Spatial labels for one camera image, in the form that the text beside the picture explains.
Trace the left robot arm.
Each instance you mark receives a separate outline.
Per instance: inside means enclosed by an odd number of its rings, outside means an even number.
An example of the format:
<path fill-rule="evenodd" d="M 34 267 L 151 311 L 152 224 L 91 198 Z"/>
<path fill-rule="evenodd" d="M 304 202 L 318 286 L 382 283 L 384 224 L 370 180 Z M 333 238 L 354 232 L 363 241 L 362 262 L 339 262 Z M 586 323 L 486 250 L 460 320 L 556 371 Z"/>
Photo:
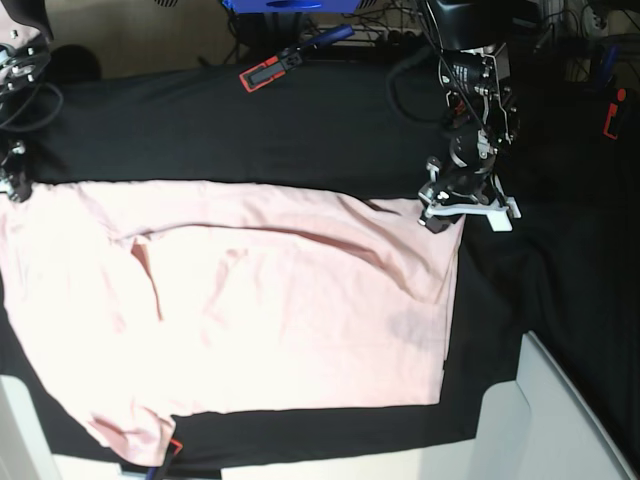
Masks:
<path fill-rule="evenodd" d="M 438 234 L 475 215 L 485 217 L 493 231 L 508 232 L 521 213 L 504 193 L 495 165 L 509 154 L 519 129 L 504 40 L 510 18 L 494 1 L 415 1 L 412 7 L 427 44 L 389 72 L 387 101 L 405 121 L 435 128 L 449 142 L 446 157 L 426 162 L 419 222 Z M 447 105 L 438 119 L 410 113 L 396 86 L 402 74 L 430 59 L 437 61 Z"/>

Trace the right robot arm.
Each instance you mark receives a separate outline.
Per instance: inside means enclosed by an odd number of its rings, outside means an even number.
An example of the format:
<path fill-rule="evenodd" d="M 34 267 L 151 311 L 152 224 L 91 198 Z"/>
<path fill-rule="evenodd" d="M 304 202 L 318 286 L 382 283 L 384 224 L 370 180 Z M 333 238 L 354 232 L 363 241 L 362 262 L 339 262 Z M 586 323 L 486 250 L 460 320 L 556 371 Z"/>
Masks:
<path fill-rule="evenodd" d="M 1 193 L 16 203 L 32 194 L 25 166 L 28 149 L 18 136 L 48 126 L 64 104 L 60 89 L 44 80 L 52 40 L 44 1 L 1 3 Z M 46 90 L 56 98 L 53 110 L 20 124 L 19 118 Z"/>

